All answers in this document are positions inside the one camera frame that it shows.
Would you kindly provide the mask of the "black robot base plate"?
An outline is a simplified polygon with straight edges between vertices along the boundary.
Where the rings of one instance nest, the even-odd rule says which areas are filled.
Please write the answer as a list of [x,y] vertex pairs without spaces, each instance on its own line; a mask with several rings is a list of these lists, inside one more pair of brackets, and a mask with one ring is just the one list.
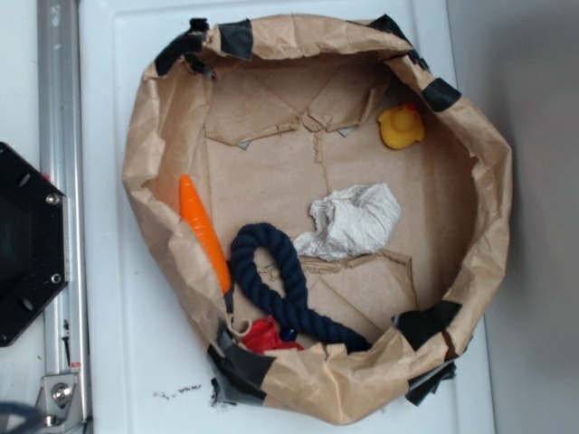
[[12,345],[68,283],[66,196],[1,144],[1,346]]

